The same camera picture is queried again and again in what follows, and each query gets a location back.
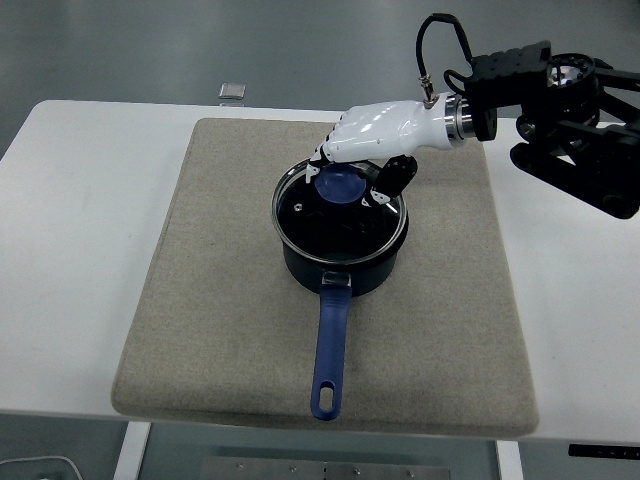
screw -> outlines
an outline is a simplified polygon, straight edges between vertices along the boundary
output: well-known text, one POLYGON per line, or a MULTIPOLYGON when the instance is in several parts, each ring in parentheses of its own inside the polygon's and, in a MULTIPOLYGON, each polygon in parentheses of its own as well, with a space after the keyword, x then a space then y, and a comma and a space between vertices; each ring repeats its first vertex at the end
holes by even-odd
POLYGON ((520 124, 520 135, 525 140, 529 140, 533 138, 536 134, 536 127, 532 123, 521 123, 520 124))

lid rim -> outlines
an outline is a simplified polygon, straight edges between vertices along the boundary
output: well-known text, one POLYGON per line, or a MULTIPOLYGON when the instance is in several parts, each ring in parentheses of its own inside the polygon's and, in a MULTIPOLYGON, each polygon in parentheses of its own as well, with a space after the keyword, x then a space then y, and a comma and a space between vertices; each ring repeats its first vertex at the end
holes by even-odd
MULTIPOLYGON (((393 235, 391 235, 391 237, 389 238, 389 240, 382 247, 380 247, 378 250, 376 250, 373 253, 370 253, 368 255, 364 255, 362 257, 358 257, 356 259, 331 260, 331 259, 327 259, 327 258, 323 258, 323 257, 318 257, 316 255, 312 255, 311 253, 306 252, 305 250, 300 248, 298 245, 296 245, 294 242, 292 242, 291 239, 289 239, 289 237, 287 237, 287 235, 284 233, 284 230, 282 229, 282 227, 280 226, 280 222, 278 221, 278 202, 279 202, 280 196, 284 192, 284 189, 287 186, 287 184, 290 183, 292 181, 292 179, 295 178, 296 175, 298 175, 303 169, 306 170, 306 165, 307 165, 308 161, 309 160, 307 159, 307 160, 303 160, 302 162, 297 163, 296 165, 291 167, 280 178, 280 180, 278 181, 278 184, 276 185, 276 188, 274 190, 273 197, 271 199, 271 220, 273 222, 273 225, 274 225, 276 231, 278 232, 278 234, 280 236, 280 239, 282 240, 282 242, 284 244, 286 244, 295 253, 297 253, 298 255, 302 256, 303 258, 305 258, 307 260, 310 260, 312 262, 315 262, 315 263, 319 263, 321 265, 327 265, 327 266, 335 266, 335 265, 351 266, 351 265, 359 265, 359 264, 371 261, 373 259, 376 259, 376 258, 380 257, 381 255, 383 255, 384 253, 386 253, 389 249, 391 249, 393 247, 393 245, 395 245, 397 243, 397 241, 402 237, 402 233, 405 230, 405 226, 407 224, 407 209, 406 209, 406 205, 404 203, 404 198, 402 197, 402 194, 398 195, 395 198, 395 200, 397 200, 397 202, 398 202, 398 206, 400 207, 398 209, 398 211, 400 213, 400 221, 398 222, 398 225, 396 226, 396 229, 393 232, 393 235)), ((369 168, 375 169, 376 171, 380 170, 380 168, 377 165, 375 165, 374 163, 372 163, 370 161, 359 162, 357 165, 365 165, 365 166, 367 166, 369 168)))

cooking pot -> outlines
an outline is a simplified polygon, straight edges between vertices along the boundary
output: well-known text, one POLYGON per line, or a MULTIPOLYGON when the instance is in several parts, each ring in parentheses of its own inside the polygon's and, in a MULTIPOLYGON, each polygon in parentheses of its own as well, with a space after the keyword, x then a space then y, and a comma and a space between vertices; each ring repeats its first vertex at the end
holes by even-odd
POLYGON ((320 321, 311 412, 340 413, 347 319, 351 298, 391 273, 409 221, 401 195, 385 205, 362 199, 380 168, 371 162, 331 164, 305 181, 307 161, 286 172, 272 200, 272 219, 293 277, 320 295, 320 321))

handle hole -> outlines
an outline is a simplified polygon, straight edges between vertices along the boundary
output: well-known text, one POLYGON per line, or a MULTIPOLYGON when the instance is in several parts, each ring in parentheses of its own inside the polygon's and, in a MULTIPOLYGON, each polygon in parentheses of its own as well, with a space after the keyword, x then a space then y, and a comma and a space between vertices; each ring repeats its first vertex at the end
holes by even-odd
POLYGON ((320 409, 325 412, 333 410, 333 386, 329 383, 320 388, 320 409))

pot handle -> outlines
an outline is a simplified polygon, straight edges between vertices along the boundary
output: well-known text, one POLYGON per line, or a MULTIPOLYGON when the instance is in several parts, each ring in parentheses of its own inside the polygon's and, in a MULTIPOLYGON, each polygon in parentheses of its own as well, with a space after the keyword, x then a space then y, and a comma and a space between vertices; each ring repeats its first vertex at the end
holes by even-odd
POLYGON ((311 413, 319 420, 333 420, 340 413, 350 305, 350 275, 325 273, 320 286, 320 324, 311 389, 311 413), (325 410, 327 400, 330 408, 325 410))

